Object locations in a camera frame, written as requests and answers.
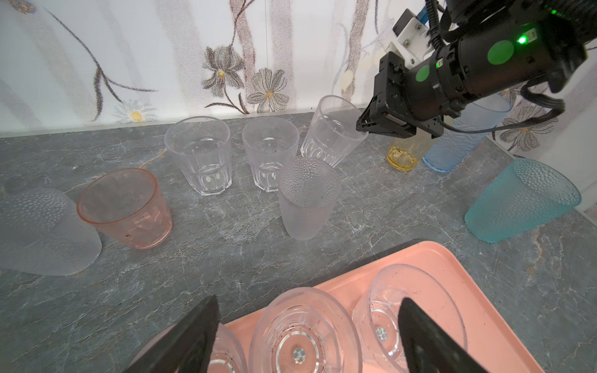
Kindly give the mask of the clear faceted glass four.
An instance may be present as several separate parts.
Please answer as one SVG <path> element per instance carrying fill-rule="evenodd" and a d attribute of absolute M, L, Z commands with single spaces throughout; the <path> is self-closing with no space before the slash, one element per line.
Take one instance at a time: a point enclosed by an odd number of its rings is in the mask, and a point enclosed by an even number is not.
<path fill-rule="evenodd" d="M 449 292 L 432 275 L 407 264 L 383 269 L 357 303 L 352 320 L 365 365 L 383 372 L 407 372 L 398 326 L 402 301 L 411 298 L 463 349 L 463 317 Z"/>

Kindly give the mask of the clear faceted glass six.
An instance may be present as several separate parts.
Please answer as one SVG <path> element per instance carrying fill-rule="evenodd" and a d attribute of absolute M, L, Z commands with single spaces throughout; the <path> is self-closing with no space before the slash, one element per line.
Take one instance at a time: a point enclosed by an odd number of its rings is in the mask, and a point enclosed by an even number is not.
<path fill-rule="evenodd" d="M 219 323 L 208 372 L 248 372 L 241 343 L 222 323 Z"/>

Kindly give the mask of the clear faceted glass three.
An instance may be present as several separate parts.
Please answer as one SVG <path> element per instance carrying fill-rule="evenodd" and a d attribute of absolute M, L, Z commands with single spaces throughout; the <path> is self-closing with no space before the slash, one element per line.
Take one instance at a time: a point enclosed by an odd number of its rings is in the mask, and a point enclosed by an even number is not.
<path fill-rule="evenodd" d="M 301 155 L 336 167 L 368 136 L 356 129 L 360 116 L 361 111 L 342 97 L 324 96 L 312 117 Z"/>

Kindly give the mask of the clear faceted glass two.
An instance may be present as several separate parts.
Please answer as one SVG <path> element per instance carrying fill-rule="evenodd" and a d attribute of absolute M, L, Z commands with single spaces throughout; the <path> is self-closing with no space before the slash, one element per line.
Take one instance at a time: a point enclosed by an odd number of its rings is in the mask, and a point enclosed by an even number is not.
<path fill-rule="evenodd" d="M 242 132 L 254 184 L 270 193 L 278 190 L 278 174 L 297 155 L 300 133 L 280 117 L 259 117 Z"/>

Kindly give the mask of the clear faceted glass five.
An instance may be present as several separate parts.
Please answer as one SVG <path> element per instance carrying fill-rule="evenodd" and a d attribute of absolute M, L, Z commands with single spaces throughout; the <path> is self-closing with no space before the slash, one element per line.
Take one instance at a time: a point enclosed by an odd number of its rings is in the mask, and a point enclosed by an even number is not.
<path fill-rule="evenodd" d="M 294 288 L 279 295 L 253 330 L 250 372 L 361 372 L 352 318 L 332 295 Z"/>

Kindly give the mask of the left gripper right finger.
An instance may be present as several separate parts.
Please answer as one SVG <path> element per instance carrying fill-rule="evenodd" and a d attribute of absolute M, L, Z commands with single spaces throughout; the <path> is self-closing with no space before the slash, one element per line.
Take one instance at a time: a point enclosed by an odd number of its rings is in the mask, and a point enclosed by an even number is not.
<path fill-rule="evenodd" d="M 402 301 L 397 321 L 408 371 L 487 372 L 411 298 Z"/>

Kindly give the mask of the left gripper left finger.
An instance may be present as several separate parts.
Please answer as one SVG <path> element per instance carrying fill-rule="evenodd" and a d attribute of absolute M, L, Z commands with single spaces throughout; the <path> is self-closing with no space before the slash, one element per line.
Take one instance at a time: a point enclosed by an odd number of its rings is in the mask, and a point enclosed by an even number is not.
<path fill-rule="evenodd" d="M 209 295 L 126 371 L 208 371 L 219 321 L 217 297 Z"/>

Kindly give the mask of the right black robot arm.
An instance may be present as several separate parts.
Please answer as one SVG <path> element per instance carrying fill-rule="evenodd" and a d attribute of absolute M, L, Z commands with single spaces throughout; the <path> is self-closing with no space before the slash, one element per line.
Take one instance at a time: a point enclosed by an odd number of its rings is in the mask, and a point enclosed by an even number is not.
<path fill-rule="evenodd" d="M 533 127 L 560 116 L 557 94 L 587 58 L 596 38 L 594 1 L 449 1 L 425 4 L 429 58 L 413 68 L 397 53 L 379 62 L 373 98 L 356 122 L 360 132 L 438 138 L 444 117 L 468 104 L 520 86 L 524 99 L 546 109 L 519 123 Z"/>

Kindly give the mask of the clear faceted glass one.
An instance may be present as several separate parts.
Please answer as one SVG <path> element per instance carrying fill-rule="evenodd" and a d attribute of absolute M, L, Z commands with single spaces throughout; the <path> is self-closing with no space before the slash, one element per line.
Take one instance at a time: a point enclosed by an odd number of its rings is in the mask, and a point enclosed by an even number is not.
<path fill-rule="evenodd" d="M 189 117 L 168 129 L 164 144 L 191 187 L 202 196 L 232 185 L 229 126 L 214 117 Z"/>

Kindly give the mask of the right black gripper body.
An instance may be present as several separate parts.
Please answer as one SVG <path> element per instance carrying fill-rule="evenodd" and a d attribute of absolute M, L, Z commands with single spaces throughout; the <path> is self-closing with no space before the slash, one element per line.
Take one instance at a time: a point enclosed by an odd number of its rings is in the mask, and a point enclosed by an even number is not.
<path fill-rule="evenodd" d="M 443 135 L 443 118 L 456 118 L 466 107 L 466 68 L 460 47 L 446 45 L 420 65 L 388 51 L 379 61 L 374 95 L 356 122 L 356 130 L 394 138 L 410 138 L 418 129 L 432 138 Z"/>

